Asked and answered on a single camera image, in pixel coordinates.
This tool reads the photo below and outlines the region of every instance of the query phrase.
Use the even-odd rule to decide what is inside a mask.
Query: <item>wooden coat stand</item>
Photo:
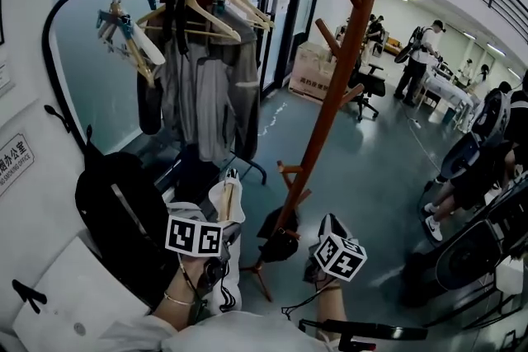
[[[304,187],[306,186],[306,182],[308,181],[319,154],[323,149],[324,142],[327,139],[330,128],[332,128],[332,123],[337,112],[341,106],[360,94],[364,89],[364,87],[359,84],[348,94],[343,96],[347,89],[348,80],[350,79],[352,70],[354,69],[357,56],[360,52],[361,42],[365,35],[374,0],[350,1],[353,8],[341,47],[336,42],[323,20],[317,19],[315,22],[323,34],[324,39],[330,46],[332,53],[337,57],[337,64],[300,166],[284,166],[282,162],[278,162],[279,172],[285,179],[285,183],[290,192],[288,193],[286,202],[280,212],[280,216],[277,219],[274,229],[275,231],[285,225],[288,221],[288,217],[295,210],[295,207],[308,197],[310,191],[304,191]],[[288,174],[295,174],[293,182],[288,177]],[[271,302],[271,295],[261,276],[262,265],[262,258],[259,258],[254,266],[242,270],[251,271],[258,277],[264,295],[268,301]]]

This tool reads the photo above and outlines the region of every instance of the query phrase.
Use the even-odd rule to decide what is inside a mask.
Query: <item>ceiling light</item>
[[[519,77],[519,75],[517,75],[516,73],[514,73],[514,72],[512,71],[512,68],[508,68],[508,71],[510,71],[511,73],[513,73],[517,78],[521,79],[521,77]]]
[[[491,49],[491,50],[495,50],[497,53],[499,53],[501,56],[506,56],[506,53],[502,52],[501,50],[499,50],[497,47],[493,47],[491,44],[487,43],[488,47]]]

